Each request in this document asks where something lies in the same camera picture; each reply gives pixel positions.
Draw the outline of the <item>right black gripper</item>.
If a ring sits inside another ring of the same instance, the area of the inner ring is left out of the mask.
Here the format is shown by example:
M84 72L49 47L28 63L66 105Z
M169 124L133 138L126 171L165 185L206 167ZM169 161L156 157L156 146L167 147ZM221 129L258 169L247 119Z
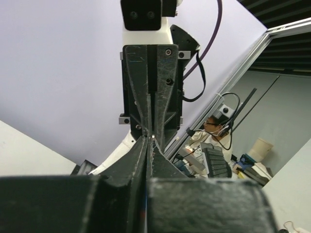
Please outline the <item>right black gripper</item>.
M151 100L155 104L154 135L159 148L164 150L183 123L182 69L190 61L191 51L178 51L174 44L156 45L156 61L148 62L146 45L127 45L120 59L124 113L119 124L131 124L135 138L150 137Z

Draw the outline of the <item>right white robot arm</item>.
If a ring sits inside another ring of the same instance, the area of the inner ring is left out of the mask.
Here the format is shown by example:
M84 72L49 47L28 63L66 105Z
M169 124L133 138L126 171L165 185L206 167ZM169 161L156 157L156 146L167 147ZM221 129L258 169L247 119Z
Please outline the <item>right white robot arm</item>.
M128 41L121 52L124 112L120 123L130 128L113 152L91 175L99 175L123 159L146 138L160 153L176 136L182 118L183 73L200 45L176 25L166 28L169 42Z

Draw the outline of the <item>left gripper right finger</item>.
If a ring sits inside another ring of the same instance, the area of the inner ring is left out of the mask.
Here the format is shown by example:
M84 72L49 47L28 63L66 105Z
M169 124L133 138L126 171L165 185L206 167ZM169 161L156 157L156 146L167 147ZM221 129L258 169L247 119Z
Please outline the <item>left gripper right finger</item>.
M252 180L196 179L168 161L149 138L146 228L149 233L275 233L262 188Z

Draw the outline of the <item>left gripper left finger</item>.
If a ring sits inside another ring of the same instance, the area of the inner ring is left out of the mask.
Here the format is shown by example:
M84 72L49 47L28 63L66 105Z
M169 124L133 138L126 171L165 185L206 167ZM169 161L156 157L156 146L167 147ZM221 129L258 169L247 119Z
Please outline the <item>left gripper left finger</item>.
M3 233L139 233L145 221L142 136L99 175L15 176L0 180Z

